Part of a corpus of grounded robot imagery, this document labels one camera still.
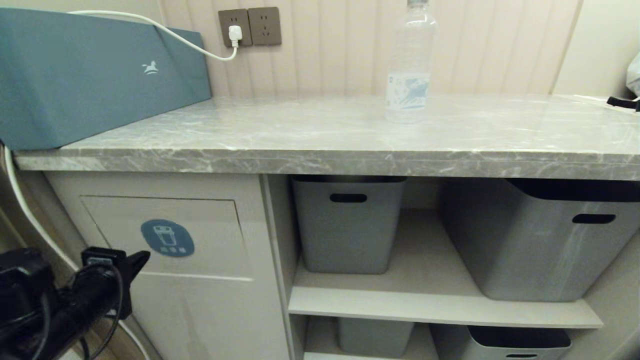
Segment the plastic water bottle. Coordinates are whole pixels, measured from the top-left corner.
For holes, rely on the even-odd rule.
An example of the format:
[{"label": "plastic water bottle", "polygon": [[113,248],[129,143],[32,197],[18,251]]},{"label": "plastic water bottle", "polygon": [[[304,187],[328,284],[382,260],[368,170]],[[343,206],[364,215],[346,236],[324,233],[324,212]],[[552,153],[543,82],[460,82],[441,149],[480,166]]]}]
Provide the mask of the plastic water bottle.
[{"label": "plastic water bottle", "polygon": [[387,82],[387,119],[413,124],[423,116],[431,79],[431,58],[438,24],[427,12],[429,0],[408,0],[396,27]]}]

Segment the bin handle hole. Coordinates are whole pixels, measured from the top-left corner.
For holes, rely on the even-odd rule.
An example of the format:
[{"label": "bin handle hole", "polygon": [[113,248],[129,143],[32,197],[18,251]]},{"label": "bin handle hole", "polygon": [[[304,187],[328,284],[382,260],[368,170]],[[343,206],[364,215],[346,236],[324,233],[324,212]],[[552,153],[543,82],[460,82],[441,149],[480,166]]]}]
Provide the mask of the bin handle hole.
[{"label": "bin handle hole", "polygon": [[574,224],[609,224],[616,219],[616,215],[608,214],[578,214],[573,217]]},{"label": "bin handle hole", "polygon": [[333,193],[329,196],[329,199],[333,202],[350,202],[357,204],[367,201],[367,196],[363,193]]}]

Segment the wall outlet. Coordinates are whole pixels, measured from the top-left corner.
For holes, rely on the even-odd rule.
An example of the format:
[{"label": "wall outlet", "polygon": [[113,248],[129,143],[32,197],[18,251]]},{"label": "wall outlet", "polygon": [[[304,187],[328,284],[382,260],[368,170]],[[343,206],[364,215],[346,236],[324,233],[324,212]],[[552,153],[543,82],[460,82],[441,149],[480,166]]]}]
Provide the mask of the wall outlet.
[{"label": "wall outlet", "polygon": [[249,13],[246,9],[221,10],[218,11],[218,17],[220,18],[222,39],[224,39],[226,47],[232,47],[231,39],[229,39],[229,26],[231,25],[238,25],[242,28],[242,40],[238,41],[238,45],[253,45],[251,27],[249,25]]},{"label": "wall outlet", "polygon": [[280,45],[280,11],[272,8],[249,9],[249,23],[254,45]]}]

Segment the open shelf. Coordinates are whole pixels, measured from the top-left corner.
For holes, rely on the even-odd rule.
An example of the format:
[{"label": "open shelf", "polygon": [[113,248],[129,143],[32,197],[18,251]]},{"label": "open shelf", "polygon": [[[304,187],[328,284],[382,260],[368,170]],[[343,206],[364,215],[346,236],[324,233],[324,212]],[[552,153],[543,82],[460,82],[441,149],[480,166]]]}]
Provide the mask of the open shelf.
[{"label": "open shelf", "polygon": [[401,215],[389,270],[382,275],[320,274],[298,264],[291,314],[505,327],[598,329],[584,300],[496,301],[467,271],[434,211]]},{"label": "open shelf", "polygon": [[[349,354],[338,347],[335,319],[311,316],[307,333],[304,360],[386,360],[386,357],[367,357]],[[438,360],[429,326],[417,324],[413,329],[406,352],[399,360]]]}]

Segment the bottle label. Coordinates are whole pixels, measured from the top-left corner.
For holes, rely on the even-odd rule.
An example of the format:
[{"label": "bottle label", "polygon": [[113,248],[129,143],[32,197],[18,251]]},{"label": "bottle label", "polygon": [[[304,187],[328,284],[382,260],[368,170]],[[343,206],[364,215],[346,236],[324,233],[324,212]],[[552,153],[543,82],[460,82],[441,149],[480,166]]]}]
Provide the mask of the bottle label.
[{"label": "bottle label", "polygon": [[428,74],[390,73],[387,83],[387,108],[420,110],[427,104]]}]

